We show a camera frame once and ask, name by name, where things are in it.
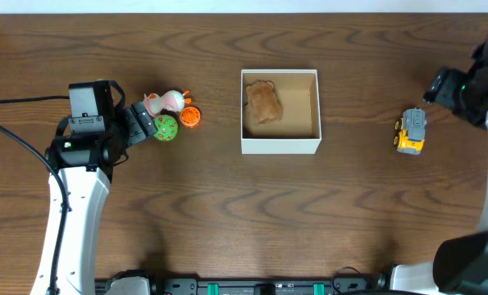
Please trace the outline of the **grey yellow toy truck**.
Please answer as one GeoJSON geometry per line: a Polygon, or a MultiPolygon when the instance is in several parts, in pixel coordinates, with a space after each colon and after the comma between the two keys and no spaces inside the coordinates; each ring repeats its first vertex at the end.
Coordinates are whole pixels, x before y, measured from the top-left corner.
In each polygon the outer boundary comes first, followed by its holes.
{"type": "Polygon", "coordinates": [[[401,153],[420,155],[426,137],[426,113],[420,108],[411,108],[395,122],[394,146],[401,153]]]}

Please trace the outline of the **brown plush toy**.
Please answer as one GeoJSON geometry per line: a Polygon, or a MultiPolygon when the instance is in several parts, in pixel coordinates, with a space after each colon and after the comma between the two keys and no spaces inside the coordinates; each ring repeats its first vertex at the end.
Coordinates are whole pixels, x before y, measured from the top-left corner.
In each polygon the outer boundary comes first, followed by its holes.
{"type": "Polygon", "coordinates": [[[283,108],[274,87],[271,81],[259,80],[245,88],[249,110],[256,124],[280,121],[283,117],[283,108]]]}

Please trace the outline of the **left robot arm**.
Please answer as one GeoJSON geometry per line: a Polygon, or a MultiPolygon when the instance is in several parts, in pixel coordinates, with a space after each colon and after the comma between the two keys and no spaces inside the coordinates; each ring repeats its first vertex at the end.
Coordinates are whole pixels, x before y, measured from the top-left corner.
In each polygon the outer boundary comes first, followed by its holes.
{"type": "Polygon", "coordinates": [[[136,294],[156,290],[145,273],[95,281],[95,253],[112,168],[60,162],[49,176],[50,210],[33,294],[136,294]]]}

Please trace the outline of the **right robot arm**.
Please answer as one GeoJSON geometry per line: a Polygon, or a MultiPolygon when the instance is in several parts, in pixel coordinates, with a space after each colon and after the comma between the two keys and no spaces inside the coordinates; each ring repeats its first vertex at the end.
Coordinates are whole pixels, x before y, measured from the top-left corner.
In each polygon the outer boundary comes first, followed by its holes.
{"type": "MultiPolygon", "coordinates": [[[[488,34],[472,59],[466,72],[440,68],[423,99],[488,133],[488,34]]],[[[387,294],[488,294],[488,173],[478,231],[444,241],[432,261],[394,266],[376,286],[387,294]]]]}

